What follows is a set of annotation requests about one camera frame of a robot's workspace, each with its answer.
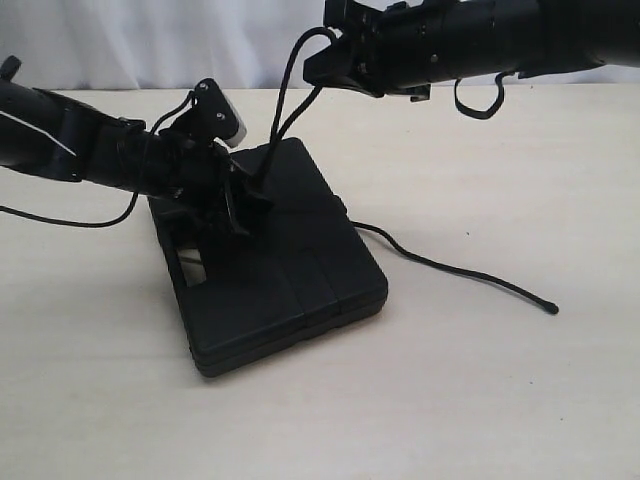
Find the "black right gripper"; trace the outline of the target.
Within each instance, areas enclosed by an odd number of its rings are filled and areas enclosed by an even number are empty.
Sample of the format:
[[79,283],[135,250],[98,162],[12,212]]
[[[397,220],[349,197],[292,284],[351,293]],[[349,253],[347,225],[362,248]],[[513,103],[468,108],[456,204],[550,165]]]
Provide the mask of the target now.
[[336,39],[303,64],[314,87],[358,92],[373,98],[431,96],[433,3],[396,2],[378,10],[359,1],[324,3],[323,26]]

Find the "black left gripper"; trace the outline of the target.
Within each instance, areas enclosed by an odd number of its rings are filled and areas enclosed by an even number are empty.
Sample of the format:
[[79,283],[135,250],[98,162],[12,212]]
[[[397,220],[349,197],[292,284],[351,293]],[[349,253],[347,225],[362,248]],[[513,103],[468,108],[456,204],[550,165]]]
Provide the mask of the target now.
[[230,156],[219,142],[235,133],[235,118],[224,114],[182,114],[157,135],[168,165],[166,186],[154,197],[154,222],[226,225],[234,236],[250,233],[242,213],[268,213],[273,202],[254,179],[251,162]]

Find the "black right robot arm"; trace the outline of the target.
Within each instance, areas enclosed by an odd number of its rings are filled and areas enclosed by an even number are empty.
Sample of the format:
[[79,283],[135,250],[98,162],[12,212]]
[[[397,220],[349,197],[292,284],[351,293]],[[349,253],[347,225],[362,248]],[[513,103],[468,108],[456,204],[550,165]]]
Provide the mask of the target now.
[[383,10],[328,1],[338,31],[305,60],[314,87],[374,98],[429,98],[436,83],[491,74],[521,78],[639,65],[636,1],[423,1]]

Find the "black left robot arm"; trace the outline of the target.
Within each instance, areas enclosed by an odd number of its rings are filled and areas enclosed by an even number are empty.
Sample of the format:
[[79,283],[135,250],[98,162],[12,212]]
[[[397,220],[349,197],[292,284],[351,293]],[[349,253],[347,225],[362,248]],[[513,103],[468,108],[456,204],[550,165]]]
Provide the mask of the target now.
[[1,165],[47,180],[83,181],[175,205],[197,222],[246,235],[272,201],[229,152],[246,136],[211,78],[153,126],[109,116],[53,91],[15,83],[22,62],[1,63]]

